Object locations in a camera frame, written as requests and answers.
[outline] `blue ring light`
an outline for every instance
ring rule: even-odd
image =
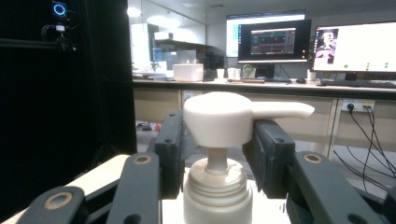
[[[53,6],[53,12],[58,16],[64,16],[66,14],[66,7],[61,4],[55,4]]]

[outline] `wall socket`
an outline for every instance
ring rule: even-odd
[[[342,111],[349,111],[347,105],[353,104],[353,112],[367,112],[367,111],[374,111],[374,100],[356,100],[356,99],[344,99],[343,107],[341,108]]]

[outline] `keyboard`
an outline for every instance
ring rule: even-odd
[[[286,83],[291,83],[291,79],[288,77],[255,77],[255,78],[247,78],[247,77],[242,77],[242,81],[257,81],[257,82],[286,82]]]
[[[380,81],[373,82],[369,80],[321,80],[321,86],[340,86],[340,87],[366,87],[366,88],[386,88],[386,89],[396,89],[395,83]]]

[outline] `monitor screen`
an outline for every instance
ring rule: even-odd
[[[240,25],[239,63],[307,62],[311,20]]]
[[[396,72],[396,21],[319,26],[315,32],[313,71]]]
[[[298,21],[305,19],[305,10],[266,12],[227,16],[226,57],[238,57],[239,25],[274,21]]]

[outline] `ceiling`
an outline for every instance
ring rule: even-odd
[[[307,18],[396,10],[396,0],[143,0],[203,24],[223,23],[226,15],[305,9]]]

